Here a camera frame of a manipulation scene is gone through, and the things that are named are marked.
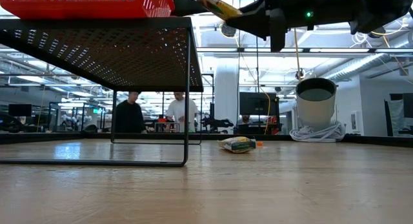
white t-shirt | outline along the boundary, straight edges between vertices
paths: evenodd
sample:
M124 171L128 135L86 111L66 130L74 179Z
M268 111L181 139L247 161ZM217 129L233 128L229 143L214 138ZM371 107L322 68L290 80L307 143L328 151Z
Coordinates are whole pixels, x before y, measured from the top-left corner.
M189 99L189 131L195 132L195 114L198 112L198 108L195 105L195 102L192 99ZM180 117L185 116L185 99L181 101L174 100L170 103L168 111L166 112L167 117L174 117L175 122L179 122L179 131L184 132L185 126L183 122L179 121Z

red basket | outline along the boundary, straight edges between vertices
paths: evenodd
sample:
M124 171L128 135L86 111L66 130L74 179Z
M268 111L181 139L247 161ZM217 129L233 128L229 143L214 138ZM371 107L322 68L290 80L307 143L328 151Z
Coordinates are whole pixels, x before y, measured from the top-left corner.
M0 0L21 19L169 17L174 0Z

person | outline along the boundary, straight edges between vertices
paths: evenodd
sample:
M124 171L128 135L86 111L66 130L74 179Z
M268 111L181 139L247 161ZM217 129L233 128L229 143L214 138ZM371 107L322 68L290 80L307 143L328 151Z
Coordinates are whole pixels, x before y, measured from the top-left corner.
M251 124L252 120L249 115L242 115L242 118L238 120L238 125L248 125Z
M175 119L175 122L179 123L179 131L182 133L185 131L185 97L183 96L184 92L174 92L175 100L171 102L166 112L166 118L172 121L172 118ZM195 102L192 99L189 99L189 132L195 132L195 117L198 112Z
M129 92L128 99L116 106L117 133L141 133L145 123L141 107L136 103L140 92Z

green light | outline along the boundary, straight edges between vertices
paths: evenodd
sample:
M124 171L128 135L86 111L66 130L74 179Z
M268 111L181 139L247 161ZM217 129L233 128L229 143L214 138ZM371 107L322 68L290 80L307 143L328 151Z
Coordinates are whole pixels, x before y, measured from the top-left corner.
M307 13L305 14L306 17L312 17L313 15L314 15L313 12L307 12Z

wooden table surface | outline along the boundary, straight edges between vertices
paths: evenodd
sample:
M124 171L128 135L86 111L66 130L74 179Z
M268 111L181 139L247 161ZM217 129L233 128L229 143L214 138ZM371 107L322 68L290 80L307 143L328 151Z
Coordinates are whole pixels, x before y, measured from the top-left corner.
M181 146L107 139L0 145L0 157L179 160ZM264 142L190 146L183 168L0 165L0 223L408 223L413 149Z

